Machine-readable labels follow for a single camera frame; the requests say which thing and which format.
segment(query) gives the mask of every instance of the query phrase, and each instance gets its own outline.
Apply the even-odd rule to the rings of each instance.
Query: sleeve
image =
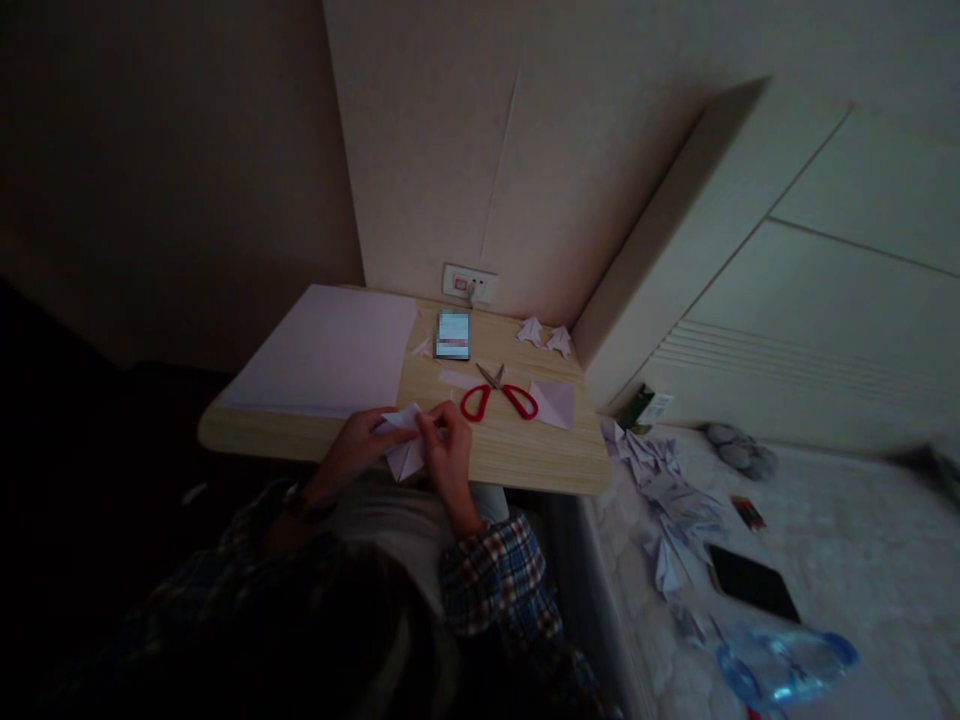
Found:
[[[530,672],[559,706],[619,716],[583,653],[566,641],[560,612],[543,584],[545,570],[523,515],[461,540],[440,561],[448,626],[460,636],[496,626],[510,661]]]
[[[240,510],[215,547],[194,553],[123,619],[99,652],[63,668],[59,683],[40,701],[68,705],[96,700],[165,650],[193,638],[198,630],[233,617],[283,563],[281,559],[257,566],[253,558],[290,484],[271,484]]]

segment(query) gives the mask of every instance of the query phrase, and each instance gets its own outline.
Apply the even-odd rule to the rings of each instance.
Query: red scissors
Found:
[[[537,405],[536,400],[530,397],[530,393],[522,388],[518,388],[516,385],[503,384],[503,365],[500,366],[500,370],[497,371],[496,375],[491,375],[488,373],[480,366],[480,363],[477,363],[477,367],[480,368],[480,372],[490,384],[477,385],[470,392],[463,396],[463,400],[460,401],[460,412],[463,413],[463,416],[467,420],[470,420],[471,422],[480,422],[483,420],[483,413],[487,409],[487,400],[490,398],[490,393],[493,388],[496,388],[497,390],[503,390],[503,394],[510,398],[510,402],[513,403],[513,406],[517,409],[517,412],[520,413],[520,417],[522,417],[524,420],[532,420],[537,416],[537,413],[540,412],[540,406]],[[480,398],[480,407],[477,409],[477,414],[473,415],[467,410],[467,399],[477,390],[482,391],[483,396]],[[533,407],[533,412],[527,411],[526,406],[523,404],[523,400],[517,397],[517,393],[523,395],[523,397],[530,402],[530,405]]]

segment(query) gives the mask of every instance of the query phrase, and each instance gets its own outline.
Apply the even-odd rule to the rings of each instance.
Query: wall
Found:
[[[120,364],[237,370],[309,283],[362,284],[319,3],[17,5],[0,270],[22,293]]]
[[[960,142],[953,0],[326,3],[367,283],[574,321],[699,113],[775,74]]]

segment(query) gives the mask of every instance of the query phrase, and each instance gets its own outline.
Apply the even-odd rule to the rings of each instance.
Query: small box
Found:
[[[644,385],[630,403],[630,407],[620,414],[617,423],[624,430],[636,435],[646,435],[657,424],[657,420],[666,412],[671,402],[673,395],[654,392]]]

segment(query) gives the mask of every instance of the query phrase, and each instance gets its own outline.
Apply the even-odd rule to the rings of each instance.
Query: smartphone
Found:
[[[720,592],[785,620],[800,622],[780,573],[716,545],[707,545],[707,550],[713,561],[710,574]]]
[[[470,313],[441,310],[437,314],[437,343],[433,356],[438,360],[470,359]]]

